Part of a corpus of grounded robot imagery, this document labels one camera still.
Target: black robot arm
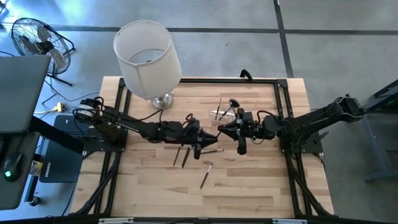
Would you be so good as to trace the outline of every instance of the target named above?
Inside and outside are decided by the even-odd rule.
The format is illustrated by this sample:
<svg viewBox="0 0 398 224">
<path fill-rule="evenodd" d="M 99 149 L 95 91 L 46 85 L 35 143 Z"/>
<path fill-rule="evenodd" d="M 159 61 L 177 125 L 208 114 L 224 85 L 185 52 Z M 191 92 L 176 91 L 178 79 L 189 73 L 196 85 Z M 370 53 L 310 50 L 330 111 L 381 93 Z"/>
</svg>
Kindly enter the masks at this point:
<svg viewBox="0 0 398 224">
<path fill-rule="evenodd" d="M 101 131 L 111 142 L 119 140 L 121 137 L 120 127 L 123 127 L 139 133 L 151 143 L 165 142 L 193 146 L 196 159 L 199 159 L 202 148 L 217 142 L 217 137 L 206 133 L 200 127 L 199 120 L 192 114 L 186 117 L 186 122 L 183 124 L 178 121 L 161 121 L 160 119 L 159 122 L 146 123 L 143 122 L 146 118 L 136 119 L 115 111 L 110 106 L 104 106 L 100 100 L 85 99 L 80 102 L 74 115 L 76 120 L 90 124 Z"/>
<path fill-rule="evenodd" d="M 268 113 L 262 121 L 260 113 Z M 246 153 L 246 138 L 252 140 L 271 140 L 278 136 L 283 144 L 298 146 L 312 133 L 339 121 L 358 121 L 364 111 L 356 98 L 349 95 L 339 97 L 324 108 L 317 109 L 297 118 L 281 118 L 268 111 L 258 111 L 257 120 L 251 112 L 238 108 L 236 119 L 226 125 L 218 126 L 218 130 L 238 141 L 238 154 Z"/>
</svg>

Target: lamp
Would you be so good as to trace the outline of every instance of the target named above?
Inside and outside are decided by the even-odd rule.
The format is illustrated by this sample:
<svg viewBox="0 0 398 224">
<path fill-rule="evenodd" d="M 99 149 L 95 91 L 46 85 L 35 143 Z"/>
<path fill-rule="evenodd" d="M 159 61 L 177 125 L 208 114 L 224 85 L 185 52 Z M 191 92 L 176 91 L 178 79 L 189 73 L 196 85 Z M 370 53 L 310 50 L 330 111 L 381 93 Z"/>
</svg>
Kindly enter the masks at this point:
<svg viewBox="0 0 398 224">
<path fill-rule="evenodd" d="M 154 21 L 136 21 L 116 34 L 113 48 L 127 88 L 160 110 L 171 107 L 181 65 L 167 29 Z"/>
</svg>

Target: lamp base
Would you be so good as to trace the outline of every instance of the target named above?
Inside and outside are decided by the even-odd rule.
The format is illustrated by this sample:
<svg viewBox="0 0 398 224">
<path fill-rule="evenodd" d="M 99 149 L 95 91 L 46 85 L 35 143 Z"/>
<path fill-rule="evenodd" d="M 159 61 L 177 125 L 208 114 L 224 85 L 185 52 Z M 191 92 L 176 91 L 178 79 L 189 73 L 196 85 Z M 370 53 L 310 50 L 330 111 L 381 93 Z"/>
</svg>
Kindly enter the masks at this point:
<svg viewBox="0 0 398 224">
<path fill-rule="evenodd" d="M 165 94 L 164 96 L 153 98 L 150 100 L 150 102 L 152 103 L 152 106 L 157 110 L 166 110 L 173 105 L 174 96 L 173 93 L 170 92 Z"/>
</svg>

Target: wooden tabletop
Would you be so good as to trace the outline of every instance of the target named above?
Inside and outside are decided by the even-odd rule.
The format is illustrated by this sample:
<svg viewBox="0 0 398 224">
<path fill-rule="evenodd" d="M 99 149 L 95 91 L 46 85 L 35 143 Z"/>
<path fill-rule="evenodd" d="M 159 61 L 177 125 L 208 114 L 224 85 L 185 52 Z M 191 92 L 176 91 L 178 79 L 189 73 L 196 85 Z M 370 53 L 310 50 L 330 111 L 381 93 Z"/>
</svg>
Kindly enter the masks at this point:
<svg viewBox="0 0 398 224">
<path fill-rule="evenodd" d="M 303 79 L 287 80 L 294 115 L 308 113 L 310 107 Z M 114 106 L 118 83 L 119 77 L 104 77 L 100 96 L 108 106 Z M 221 109 L 227 107 L 230 98 L 236 98 L 246 111 L 268 110 L 277 114 L 272 85 L 181 83 L 173 93 L 174 105 L 164 112 L 162 120 L 184 122 L 186 115 L 193 113 L 203 129 L 211 134 L 218 131 L 217 124 L 207 118 L 208 112 L 217 109 L 220 97 L 223 98 Z M 132 96 L 130 116 L 143 118 L 153 112 L 155 109 L 149 101 Z M 158 120 L 159 117 L 154 116 L 147 121 Z M 173 167 L 177 145 L 152 144 L 130 131 L 119 167 L 112 216 L 293 217 L 286 162 L 279 140 L 275 138 L 260 145 L 248 140 L 247 144 L 247 154 L 240 156 L 236 153 L 237 142 L 222 134 L 218 143 L 204 150 L 224 149 L 224 152 L 204 154 L 200 160 L 195 160 L 191 152 L 185 168 L 181 169 L 186 148 L 180 151 Z M 83 161 L 71 212 L 81 208 L 98 186 L 103 157 L 103 152 L 96 152 Z M 210 163 L 213 168 L 200 189 Z M 308 187 L 324 208 L 333 213 L 319 158 L 305 154 L 303 163 Z M 301 191 L 298 195 L 304 211 Z M 107 196 L 108 187 L 104 191 L 103 208 Z"/>
</svg>

